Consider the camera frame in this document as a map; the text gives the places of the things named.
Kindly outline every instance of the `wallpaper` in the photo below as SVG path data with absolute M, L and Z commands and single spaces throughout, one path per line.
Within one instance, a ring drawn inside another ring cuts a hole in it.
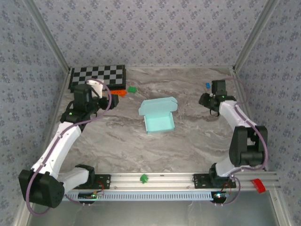
M 233 65 L 266 0 L 35 0 L 67 63 Z
M 21 201 L 18 176 L 42 152 L 65 73 L 22 1 L 0 0 L 0 225 Z
M 269 169 L 278 171 L 296 225 L 301 225 L 301 2 L 277 6 L 240 77 L 254 119 L 269 131 Z

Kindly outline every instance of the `green toy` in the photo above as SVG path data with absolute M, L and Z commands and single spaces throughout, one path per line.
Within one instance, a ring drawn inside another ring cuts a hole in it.
M 141 177 L 140 177 L 140 181 L 145 184 L 147 181 L 149 180 L 148 176 L 146 174 L 143 174 Z
M 128 92 L 129 92 L 129 93 L 135 93 L 135 92 L 137 92 L 137 88 L 136 88 L 136 87 L 133 87 L 133 86 L 130 86 L 130 87 L 128 88 Z

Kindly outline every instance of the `small blue object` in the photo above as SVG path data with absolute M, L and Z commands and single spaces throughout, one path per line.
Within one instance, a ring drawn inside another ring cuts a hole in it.
M 139 115 L 144 115 L 146 133 L 174 130 L 172 112 L 178 109 L 174 97 L 144 100 L 139 108 Z

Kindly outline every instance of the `checkered board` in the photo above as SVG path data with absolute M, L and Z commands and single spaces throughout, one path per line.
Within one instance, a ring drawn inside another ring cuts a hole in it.
M 86 80 L 91 78 L 102 79 L 110 90 L 126 89 L 125 65 L 71 68 L 68 89 L 73 92 L 74 86 L 84 84 Z

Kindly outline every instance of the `marble surface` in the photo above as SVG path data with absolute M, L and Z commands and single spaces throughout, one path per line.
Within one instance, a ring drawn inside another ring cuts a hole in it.
M 118 106 L 86 126 L 69 151 L 61 172 L 76 164 L 95 167 L 96 172 L 193 172 L 208 171 L 228 154 L 232 130 L 223 117 L 214 117 L 198 104 L 205 83 L 223 79 L 228 70 L 201 69 L 131 69 L 127 86 L 138 88 L 120 98 Z M 229 95 L 236 90 L 226 82 Z M 138 109 L 143 100 L 175 97 L 175 130 L 146 134 Z M 57 125 L 73 94 L 65 90 L 60 103 Z

